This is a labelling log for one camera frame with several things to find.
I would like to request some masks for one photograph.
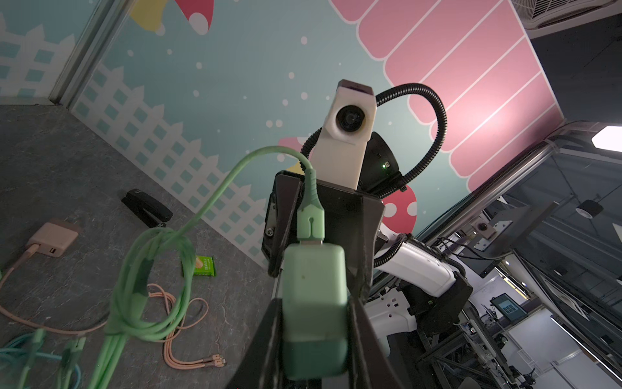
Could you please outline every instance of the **green usb cable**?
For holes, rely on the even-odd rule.
[[[269,146],[251,152],[235,165],[205,205],[182,228],[178,231],[171,228],[150,228],[132,244],[113,289],[110,316],[104,328],[106,337],[88,389],[105,389],[108,386],[123,347],[130,336],[146,341],[162,340],[179,325],[190,302],[196,258],[195,248],[184,234],[197,225],[246,165],[259,156],[275,152],[297,158],[306,168],[305,195],[303,205],[299,209],[299,238],[301,240],[324,238],[324,211],[317,197],[315,170],[309,160],[301,153],[282,146]],[[143,321],[142,312],[149,298],[147,292],[149,273],[157,256],[169,250],[177,250],[181,257],[183,290],[166,319],[162,322]]]
[[[9,370],[8,372],[0,373],[0,389],[18,389],[23,388],[26,385],[27,376],[32,370],[32,364],[34,363],[34,359],[32,356],[36,356],[37,358],[45,358],[50,360],[58,360],[61,362],[59,367],[59,373],[62,374],[62,380],[59,381],[57,378],[56,381],[56,389],[67,389],[71,383],[72,377],[75,377],[73,380],[73,389],[78,389],[81,382],[82,372],[77,362],[80,358],[80,352],[84,347],[84,342],[86,338],[80,338],[77,340],[71,340],[70,344],[65,348],[65,352],[63,355],[55,355],[48,354],[44,352],[39,352],[37,350],[40,349],[43,343],[43,335],[44,330],[37,330],[39,334],[37,335],[35,332],[31,332],[29,334],[24,334],[16,337],[5,346],[0,349],[0,370]],[[22,348],[23,346],[30,345],[30,350],[26,350]],[[25,359],[25,364],[21,369],[21,374],[19,375],[19,383],[17,386],[15,383],[11,383],[12,372],[15,371],[22,359]]]

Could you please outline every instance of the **white picket fence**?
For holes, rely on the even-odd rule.
[[[73,114],[196,212],[227,172],[218,169],[218,156],[201,154],[200,139],[183,138],[183,123],[164,121],[164,105],[151,108],[143,98],[144,87],[130,89],[123,83],[123,67],[108,70],[100,63]],[[266,200],[255,201],[250,192],[250,185],[229,185],[203,219],[266,268],[261,253]]]
[[[26,35],[12,34],[6,30],[4,16],[0,12],[0,45],[19,46],[15,57],[0,55],[0,66],[9,67],[6,78],[0,78],[0,96],[15,97],[21,90],[34,90],[31,97],[48,97],[72,53],[75,41],[72,34],[59,44],[46,42],[43,25],[35,27]],[[35,61],[39,50],[53,53],[49,63]],[[39,81],[27,81],[26,76],[30,70],[43,71],[42,78]]]

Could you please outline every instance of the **camera lens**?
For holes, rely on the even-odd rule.
[[[337,125],[348,132],[353,133],[363,125],[365,114],[356,105],[347,105],[337,113]]]

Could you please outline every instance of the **table surface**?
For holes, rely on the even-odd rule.
[[[146,226],[122,203],[138,188],[165,204],[179,228],[192,213],[60,106],[0,106],[0,268],[17,260],[28,238],[51,218],[78,224],[82,233],[61,258],[36,254],[9,278],[0,293],[9,311],[56,328],[82,329],[106,314],[121,261]],[[255,262],[205,223],[188,236],[197,254],[215,257],[217,276],[195,277],[192,297],[209,303],[206,318],[174,342],[181,360],[219,353],[224,368],[181,372],[166,366],[162,345],[131,339],[110,388],[223,388],[237,369],[270,301],[273,280]],[[170,253],[156,262],[149,279],[177,294],[179,260]],[[199,314],[190,307],[188,321]],[[145,318],[164,317],[153,299]],[[0,345],[30,331],[0,316]],[[48,334],[44,352],[60,353],[66,337]],[[88,336],[80,366],[88,383],[103,332]],[[38,363],[32,388],[51,387],[55,364]]]

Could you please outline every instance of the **usb connector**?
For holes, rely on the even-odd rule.
[[[315,169],[305,170],[305,194],[297,211],[299,241],[324,240],[324,208],[317,197]]]

